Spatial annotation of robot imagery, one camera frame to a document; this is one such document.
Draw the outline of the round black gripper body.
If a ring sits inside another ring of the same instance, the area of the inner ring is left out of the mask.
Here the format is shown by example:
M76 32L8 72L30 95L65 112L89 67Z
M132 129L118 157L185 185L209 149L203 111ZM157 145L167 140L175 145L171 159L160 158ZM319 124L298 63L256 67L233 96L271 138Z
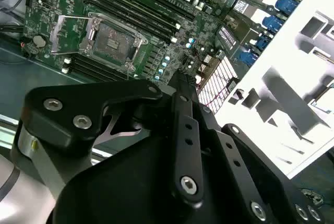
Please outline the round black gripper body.
M225 168L213 162L198 122L204 194L188 206L169 191L172 144L149 136L75 176L63 189L53 223L231 223L231 187Z

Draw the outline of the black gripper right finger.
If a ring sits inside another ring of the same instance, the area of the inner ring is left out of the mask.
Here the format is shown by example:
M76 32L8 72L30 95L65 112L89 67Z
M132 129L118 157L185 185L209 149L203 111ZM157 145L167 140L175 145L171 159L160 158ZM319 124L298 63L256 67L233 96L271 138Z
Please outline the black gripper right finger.
M213 162L223 165L231 187L227 217L231 223L325 223L315 204L234 124L220 127L212 111L201 104L196 80L187 76L205 147Z

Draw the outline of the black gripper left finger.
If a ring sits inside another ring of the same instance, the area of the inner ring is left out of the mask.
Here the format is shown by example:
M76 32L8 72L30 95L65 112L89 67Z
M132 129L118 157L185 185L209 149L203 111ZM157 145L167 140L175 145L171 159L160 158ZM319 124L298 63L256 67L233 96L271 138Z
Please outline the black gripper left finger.
M90 167L93 146L145 128L172 144L171 194L200 206L204 194L195 80L176 72L166 86L146 79L47 86L27 93L15 146L37 169L54 198Z

